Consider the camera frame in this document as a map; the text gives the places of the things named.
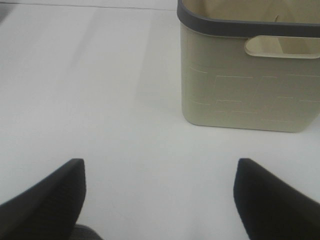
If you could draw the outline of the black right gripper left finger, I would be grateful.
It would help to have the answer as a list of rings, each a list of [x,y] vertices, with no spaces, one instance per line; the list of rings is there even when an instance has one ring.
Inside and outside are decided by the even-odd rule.
[[[2,240],[67,240],[86,197],[83,159],[71,159],[0,206]]]

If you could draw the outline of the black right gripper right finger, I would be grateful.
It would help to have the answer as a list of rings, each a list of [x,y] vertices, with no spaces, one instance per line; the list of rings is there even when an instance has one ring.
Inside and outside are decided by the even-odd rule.
[[[320,204],[250,158],[238,161],[233,198],[251,240],[320,238]]]

